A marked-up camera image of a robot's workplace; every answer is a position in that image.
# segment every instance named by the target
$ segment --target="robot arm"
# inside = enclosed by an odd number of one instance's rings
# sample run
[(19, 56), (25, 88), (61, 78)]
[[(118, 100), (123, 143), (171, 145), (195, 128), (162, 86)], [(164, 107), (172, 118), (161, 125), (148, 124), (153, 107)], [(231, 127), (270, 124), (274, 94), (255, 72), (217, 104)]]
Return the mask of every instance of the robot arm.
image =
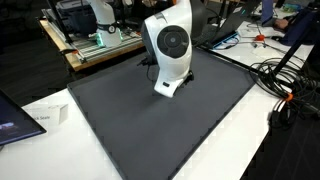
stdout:
[(113, 9), (108, 0), (87, 0), (97, 19), (98, 45), (114, 47), (121, 43), (120, 30), (117, 27)]
[(204, 17), (200, 0), (178, 0), (175, 6), (144, 21), (142, 40), (150, 56), (148, 65), (160, 67), (154, 87), (160, 94), (173, 97), (190, 74), (191, 37), (201, 34)]

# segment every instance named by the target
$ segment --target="white paper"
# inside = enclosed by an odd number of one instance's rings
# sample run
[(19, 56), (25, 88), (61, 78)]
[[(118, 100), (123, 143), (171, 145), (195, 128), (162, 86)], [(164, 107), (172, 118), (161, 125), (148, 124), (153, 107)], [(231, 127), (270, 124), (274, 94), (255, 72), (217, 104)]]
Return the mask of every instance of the white paper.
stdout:
[(58, 126), (68, 118), (68, 105), (33, 105), (23, 108), (45, 129)]
[(283, 56), (280, 55), (276, 50), (271, 48), (264, 48), (263, 46), (257, 47), (252, 51), (253, 54), (262, 57), (264, 59), (269, 58), (282, 58)]

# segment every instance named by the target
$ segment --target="person's arm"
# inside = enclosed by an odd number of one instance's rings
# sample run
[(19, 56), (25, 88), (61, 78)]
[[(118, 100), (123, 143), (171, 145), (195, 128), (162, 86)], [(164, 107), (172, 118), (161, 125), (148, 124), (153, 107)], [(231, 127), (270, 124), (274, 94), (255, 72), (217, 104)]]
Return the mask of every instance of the person's arm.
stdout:
[(277, 19), (274, 23), (274, 26), (276, 28), (286, 32), (286, 31), (288, 31), (288, 28), (294, 22), (296, 17), (297, 17), (297, 15), (293, 15), (293, 16), (284, 17), (283, 19)]

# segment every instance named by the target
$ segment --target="person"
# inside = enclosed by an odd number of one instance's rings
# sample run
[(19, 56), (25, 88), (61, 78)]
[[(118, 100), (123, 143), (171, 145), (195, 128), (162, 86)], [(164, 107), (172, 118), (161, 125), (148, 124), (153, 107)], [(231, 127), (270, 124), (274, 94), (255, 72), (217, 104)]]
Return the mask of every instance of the person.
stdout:
[(274, 22), (274, 27), (276, 29), (282, 30), (284, 32), (288, 31), (290, 25), (293, 24), (293, 22), (294, 22), (295, 18), (297, 17), (297, 15), (287, 16), (287, 17), (285, 17), (283, 19), (276, 19), (275, 22)]
[[(313, 2), (309, 3), (309, 7), (312, 6), (319, 6), (320, 4), (320, 0), (314, 0)], [(287, 32), (288, 29), (291, 27), (291, 25), (293, 25), (296, 17), (299, 15), (299, 13), (292, 15), (292, 16), (287, 16), (283, 19), (277, 19), (274, 23), (274, 27), (282, 30), (284, 32)]]

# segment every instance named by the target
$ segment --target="monitor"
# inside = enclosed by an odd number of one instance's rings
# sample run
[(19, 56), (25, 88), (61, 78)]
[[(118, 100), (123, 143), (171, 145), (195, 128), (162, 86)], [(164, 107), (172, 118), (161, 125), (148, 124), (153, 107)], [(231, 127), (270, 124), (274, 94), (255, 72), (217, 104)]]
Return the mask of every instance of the monitor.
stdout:
[(1, 90), (0, 109), (0, 146), (46, 132)]
[(261, 24), (264, 26), (273, 18), (273, 0), (262, 0)]

